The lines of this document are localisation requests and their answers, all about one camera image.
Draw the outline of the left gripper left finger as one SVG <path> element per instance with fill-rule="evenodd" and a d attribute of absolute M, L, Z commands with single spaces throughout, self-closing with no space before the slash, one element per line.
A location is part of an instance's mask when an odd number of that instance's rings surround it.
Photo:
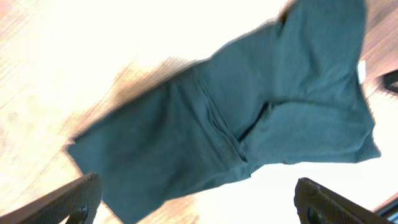
<path fill-rule="evenodd" d="M 89 173 L 1 217 L 1 224 L 92 224 L 103 198 L 102 181 Z"/>

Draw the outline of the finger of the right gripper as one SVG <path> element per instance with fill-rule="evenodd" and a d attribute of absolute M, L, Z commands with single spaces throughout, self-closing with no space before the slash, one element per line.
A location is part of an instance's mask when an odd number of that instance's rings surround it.
<path fill-rule="evenodd" d="M 382 90 L 398 93 L 397 89 L 398 70 L 385 73 L 379 77 L 379 86 Z"/>

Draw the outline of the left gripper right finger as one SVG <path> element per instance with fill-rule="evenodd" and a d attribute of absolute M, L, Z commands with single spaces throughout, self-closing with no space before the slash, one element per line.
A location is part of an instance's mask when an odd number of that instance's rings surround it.
<path fill-rule="evenodd" d="M 392 204 L 372 212 L 314 182 L 300 178 L 294 205 L 301 224 L 392 224 Z"/>

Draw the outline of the black t-shirt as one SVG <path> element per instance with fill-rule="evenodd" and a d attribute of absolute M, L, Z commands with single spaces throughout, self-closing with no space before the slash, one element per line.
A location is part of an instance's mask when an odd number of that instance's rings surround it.
<path fill-rule="evenodd" d="M 124 223 L 266 164 L 378 158 L 357 73 L 365 25 L 364 1 L 296 1 L 107 114 L 68 153 L 99 174 Z"/>

